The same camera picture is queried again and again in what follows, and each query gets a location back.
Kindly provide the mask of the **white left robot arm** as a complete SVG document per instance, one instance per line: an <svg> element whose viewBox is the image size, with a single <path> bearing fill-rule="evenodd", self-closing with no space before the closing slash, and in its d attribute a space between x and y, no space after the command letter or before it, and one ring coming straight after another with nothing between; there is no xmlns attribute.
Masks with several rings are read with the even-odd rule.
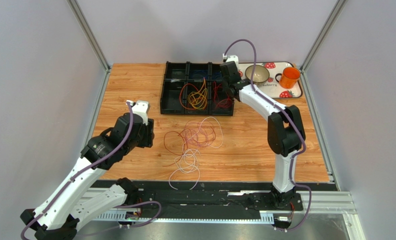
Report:
<svg viewBox="0 0 396 240"><path fill-rule="evenodd" d="M120 116L113 127L92 137L54 193L37 208L22 212L25 228L21 238L26 239L25 233L31 229L37 240L72 240L82 227L109 209L122 205L139 207L138 188L126 177L83 203L79 200L134 148L152 147L153 127L154 121L146 112L131 110Z"/></svg>

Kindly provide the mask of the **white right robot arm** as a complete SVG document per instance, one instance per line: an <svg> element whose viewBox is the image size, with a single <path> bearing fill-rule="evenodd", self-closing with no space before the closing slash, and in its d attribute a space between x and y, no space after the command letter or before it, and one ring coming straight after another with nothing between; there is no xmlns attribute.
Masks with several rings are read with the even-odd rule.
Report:
<svg viewBox="0 0 396 240"><path fill-rule="evenodd" d="M296 193L295 167L303 152L305 131L300 110L286 106L262 92L251 80L240 76L237 64L220 65L222 88L228 96L248 105L267 121L267 141L275 153L275 175L269 192L269 203L276 209L290 206Z"/></svg>

